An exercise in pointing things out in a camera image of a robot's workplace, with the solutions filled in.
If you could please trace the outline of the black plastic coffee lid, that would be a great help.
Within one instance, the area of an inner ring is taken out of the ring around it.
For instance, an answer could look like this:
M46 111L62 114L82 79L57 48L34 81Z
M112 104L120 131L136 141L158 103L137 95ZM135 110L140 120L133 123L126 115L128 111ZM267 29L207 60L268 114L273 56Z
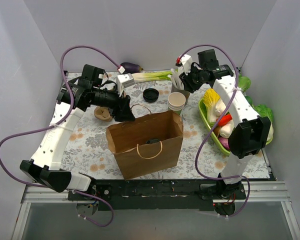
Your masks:
M147 145L149 145L149 144L155 144L155 143L160 143L160 142L161 142L161 140L158 138L151 138L151 139L147 140L145 143Z

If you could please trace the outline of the brown paper bag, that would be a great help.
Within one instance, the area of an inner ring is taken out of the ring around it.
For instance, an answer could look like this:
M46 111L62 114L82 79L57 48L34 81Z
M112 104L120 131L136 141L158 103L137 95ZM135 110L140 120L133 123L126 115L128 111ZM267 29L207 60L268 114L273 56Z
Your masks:
M149 139L161 142L146 144ZM172 110L110 125L106 129L108 149L125 180L175 167L184 139L180 115Z

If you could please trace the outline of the brown cardboard cup carrier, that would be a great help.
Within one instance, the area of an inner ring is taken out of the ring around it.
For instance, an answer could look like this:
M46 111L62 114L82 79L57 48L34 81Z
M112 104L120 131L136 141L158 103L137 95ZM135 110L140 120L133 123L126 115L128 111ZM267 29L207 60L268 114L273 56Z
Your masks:
M104 83L104 85L108 85L108 84L114 84L114 86L112 87L112 89L110 91L115 92L117 90L117 85L114 81L107 80ZM110 122L113 119L113 117L110 114L110 110L104 106L96 106L93 114L94 114L95 118L97 118L103 122Z

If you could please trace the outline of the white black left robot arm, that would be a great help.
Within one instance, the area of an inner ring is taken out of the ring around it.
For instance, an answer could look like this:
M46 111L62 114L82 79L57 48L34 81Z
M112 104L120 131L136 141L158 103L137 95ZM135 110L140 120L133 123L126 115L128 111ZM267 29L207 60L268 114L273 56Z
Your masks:
M119 74L114 89L105 88L110 80L103 82L105 70L86 64L82 75L63 85L58 96L50 129L29 160L23 160L20 170L39 184L58 193L64 190L78 190L85 200L96 196L92 178L82 173L61 168L62 157L75 126L90 106L106 107L117 122L134 121L130 108L130 96L124 93L126 87L134 85L130 73Z

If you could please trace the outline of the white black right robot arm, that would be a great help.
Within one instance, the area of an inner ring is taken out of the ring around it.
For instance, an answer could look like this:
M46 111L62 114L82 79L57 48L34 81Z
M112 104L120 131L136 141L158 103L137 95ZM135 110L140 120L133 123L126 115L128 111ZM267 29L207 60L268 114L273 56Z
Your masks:
M239 75L235 66L220 65L214 49L198 53L198 60L196 66L184 53L176 60L176 65L183 68L179 78L184 90L193 93L203 84L210 85L226 105L224 113L229 113L234 122L228 139L230 155L227 163L214 179L215 184L202 186L199 194L203 199L227 199L243 191L243 173L253 156L266 146L271 120L260 116L248 103L238 87Z

